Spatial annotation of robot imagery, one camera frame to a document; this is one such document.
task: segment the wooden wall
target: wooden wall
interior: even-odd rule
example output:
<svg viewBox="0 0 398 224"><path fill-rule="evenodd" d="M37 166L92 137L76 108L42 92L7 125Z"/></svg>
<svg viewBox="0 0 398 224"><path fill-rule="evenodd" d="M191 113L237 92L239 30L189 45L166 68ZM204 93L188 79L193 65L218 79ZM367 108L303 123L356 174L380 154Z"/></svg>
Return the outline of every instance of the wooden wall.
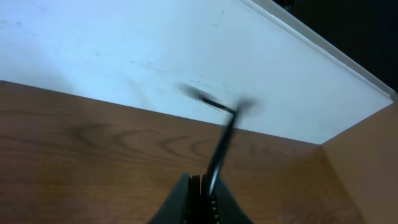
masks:
<svg viewBox="0 0 398 224"><path fill-rule="evenodd" d="M145 223L220 130L0 82L0 223ZM239 131L221 178L255 223L364 223L317 145Z"/></svg>
<svg viewBox="0 0 398 224"><path fill-rule="evenodd" d="M398 104L322 147L366 222L398 223Z"/></svg>

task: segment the black mechanism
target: black mechanism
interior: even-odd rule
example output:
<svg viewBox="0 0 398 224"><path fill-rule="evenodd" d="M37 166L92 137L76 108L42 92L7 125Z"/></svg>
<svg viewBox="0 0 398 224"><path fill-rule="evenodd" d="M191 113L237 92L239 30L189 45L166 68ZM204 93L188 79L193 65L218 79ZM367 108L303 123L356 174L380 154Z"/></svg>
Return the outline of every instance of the black mechanism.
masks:
<svg viewBox="0 0 398 224"><path fill-rule="evenodd" d="M233 110L212 100L211 96L200 90L189 86L185 90L190 96L229 112L230 118L201 182L199 175L182 174L159 211L148 223L252 223L240 209L226 184L219 179L236 122L241 112L252 105L251 101L240 101Z"/></svg>

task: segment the white surface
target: white surface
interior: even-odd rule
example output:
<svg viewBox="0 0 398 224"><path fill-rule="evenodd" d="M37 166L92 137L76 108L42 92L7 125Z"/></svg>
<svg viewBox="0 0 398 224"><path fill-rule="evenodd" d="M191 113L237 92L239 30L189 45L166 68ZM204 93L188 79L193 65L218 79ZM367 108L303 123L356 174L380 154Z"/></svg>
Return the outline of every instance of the white surface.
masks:
<svg viewBox="0 0 398 224"><path fill-rule="evenodd" d="M275 3L274 0L240 1L260 15L264 16L266 19L277 24L286 32L300 39L318 53L321 53L328 60L331 60L338 64L338 66L343 67L347 72L361 79L384 96L392 100L394 98L398 98L398 94L392 88L387 86L360 64L349 58L334 45L326 41L303 22L296 19L296 17Z"/></svg>
<svg viewBox="0 0 398 224"><path fill-rule="evenodd" d="M392 102L237 0L2 0L0 79L318 144Z"/></svg>

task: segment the wooden panel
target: wooden panel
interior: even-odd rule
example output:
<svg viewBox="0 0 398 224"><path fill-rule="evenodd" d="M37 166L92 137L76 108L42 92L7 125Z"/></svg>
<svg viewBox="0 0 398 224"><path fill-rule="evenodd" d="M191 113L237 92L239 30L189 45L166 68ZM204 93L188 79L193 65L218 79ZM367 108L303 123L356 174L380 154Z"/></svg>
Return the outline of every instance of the wooden panel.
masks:
<svg viewBox="0 0 398 224"><path fill-rule="evenodd" d="M324 143L368 224L398 223L398 104Z"/></svg>
<svg viewBox="0 0 398 224"><path fill-rule="evenodd" d="M182 172L204 173L221 130L6 82L0 91L1 223L145 223ZM313 144L239 131L221 178L256 223L363 223Z"/></svg>

